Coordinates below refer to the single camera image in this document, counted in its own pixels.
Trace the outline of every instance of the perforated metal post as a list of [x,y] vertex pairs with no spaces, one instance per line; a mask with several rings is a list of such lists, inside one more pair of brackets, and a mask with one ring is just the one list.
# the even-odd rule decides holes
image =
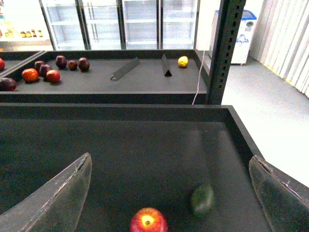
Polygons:
[[246,0],[221,0],[207,104],[220,105]]

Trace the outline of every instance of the refrigerator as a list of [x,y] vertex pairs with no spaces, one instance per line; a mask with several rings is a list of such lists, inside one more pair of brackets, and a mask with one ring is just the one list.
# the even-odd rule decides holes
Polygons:
[[84,0],[82,5],[90,49],[121,49],[117,0]]
[[122,0],[127,49],[157,49],[157,0]]
[[55,50],[88,49],[75,0],[39,0]]
[[52,49],[37,0],[0,0],[0,51]]
[[193,49],[198,0],[162,0],[163,49]]

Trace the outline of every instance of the bottle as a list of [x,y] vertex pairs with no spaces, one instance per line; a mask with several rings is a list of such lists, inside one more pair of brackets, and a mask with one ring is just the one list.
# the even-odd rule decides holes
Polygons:
[[27,37],[27,36],[26,36],[26,33],[25,33],[24,31],[22,31],[22,32],[20,33],[20,35],[21,35],[22,38],[26,38],[26,37]]
[[26,36],[27,36],[27,38],[31,38],[31,37],[32,37],[30,31],[27,31],[27,32],[26,32]]
[[32,29],[31,32],[32,32],[32,36],[33,37],[37,37],[37,35],[35,34],[35,30],[34,29]]
[[38,30],[38,33],[39,33],[39,36],[40,36],[40,37],[43,37],[43,34],[42,34],[42,31],[41,31],[41,30]]

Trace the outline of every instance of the avocado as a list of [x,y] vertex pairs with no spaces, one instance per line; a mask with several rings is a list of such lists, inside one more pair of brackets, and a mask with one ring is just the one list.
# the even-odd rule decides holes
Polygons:
[[203,218],[208,216],[214,204],[214,192],[209,184],[200,185],[191,196],[191,209],[196,217]]

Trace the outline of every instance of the fruit display table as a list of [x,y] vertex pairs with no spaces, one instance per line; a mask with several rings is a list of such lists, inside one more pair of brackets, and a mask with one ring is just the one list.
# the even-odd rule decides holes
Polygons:
[[[69,60],[87,58],[90,69],[82,72],[69,68],[59,70],[56,57]],[[186,68],[178,66],[178,58],[187,56]],[[111,80],[117,70],[138,58],[139,64],[120,79]],[[44,61],[60,73],[60,82],[52,84],[39,78],[34,83],[22,79],[25,69]],[[197,92],[200,57],[195,50],[126,50],[126,51],[61,51],[44,52],[36,59],[16,67],[6,74],[18,82],[16,91],[0,92],[2,102],[53,103],[148,103],[191,104]],[[172,76],[165,76],[168,69]],[[205,104],[209,76],[203,67],[197,104]]]
[[[0,127],[0,214],[89,152],[77,232],[129,231],[144,207],[170,232],[270,231],[248,172],[262,155],[231,106],[1,103]],[[201,183],[215,207],[198,219],[188,205]]]
[[30,62],[42,53],[44,52],[0,52],[0,58],[5,62],[4,69],[0,71],[0,79],[5,77],[11,69]]

